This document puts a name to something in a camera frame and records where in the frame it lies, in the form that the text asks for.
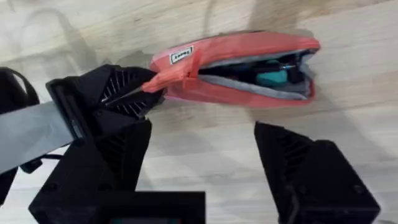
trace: wood grain surface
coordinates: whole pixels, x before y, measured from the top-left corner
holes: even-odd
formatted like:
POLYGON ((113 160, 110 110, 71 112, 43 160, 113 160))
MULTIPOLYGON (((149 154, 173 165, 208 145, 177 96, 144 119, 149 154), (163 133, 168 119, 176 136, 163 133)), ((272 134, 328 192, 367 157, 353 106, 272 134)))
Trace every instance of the wood grain surface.
MULTIPOLYGON (((208 223, 277 223, 253 135, 261 120, 339 145, 398 223, 398 0, 0 0, 0 65, 34 84, 239 30, 310 35, 318 96, 309 106, 252 110, 166 101, 151 111, 139 190, 206 190, 208 223)), ((35 223, 27 206, 56 163, 17 176, 0 223, 35 223)))

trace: white label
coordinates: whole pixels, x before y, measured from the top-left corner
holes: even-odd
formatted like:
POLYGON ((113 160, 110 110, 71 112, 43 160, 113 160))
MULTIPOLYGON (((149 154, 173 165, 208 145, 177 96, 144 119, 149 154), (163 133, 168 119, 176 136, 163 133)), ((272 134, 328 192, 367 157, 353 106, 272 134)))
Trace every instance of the white label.
POLYGON ((170 54, 170 63, 173 65, 191 55, 192 52, 193 52, 193 46, 183 49, 179 52, 175 52, 174 54, 170 54))

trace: red pouch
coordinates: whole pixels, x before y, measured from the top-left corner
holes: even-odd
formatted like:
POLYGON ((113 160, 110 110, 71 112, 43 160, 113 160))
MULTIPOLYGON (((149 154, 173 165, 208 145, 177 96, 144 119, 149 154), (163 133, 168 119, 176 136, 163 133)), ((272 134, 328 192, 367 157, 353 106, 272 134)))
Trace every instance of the red pouch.
MULTIPOLYGON (((183 60, 190 55, 197 58, 194 60, 199 60, 196 63, 200 69, 246 65, 283 57, 297 58, 302 64, 304 56, 315 54, 319 48, 319 42, 309 37, 272 32, 246 32, 210 37, 165 50, 153 57, 150 69, 160 73, 175 64, 178 64, 178 67, 195 68, 188 64, 195 62, 183 60)), ((314 84, 308 74, 306 74, 307 93, 301 97, 295 93, 286 93, 285 90, 274 91, 263 86, 240 83, 232 78, 228 80, 228 77, 225 79, 217 75, 201 76, 200 71, 192 71, 183 80, 169 84, 165 96, 250 107, 305 105, 315 96, 314 84)))

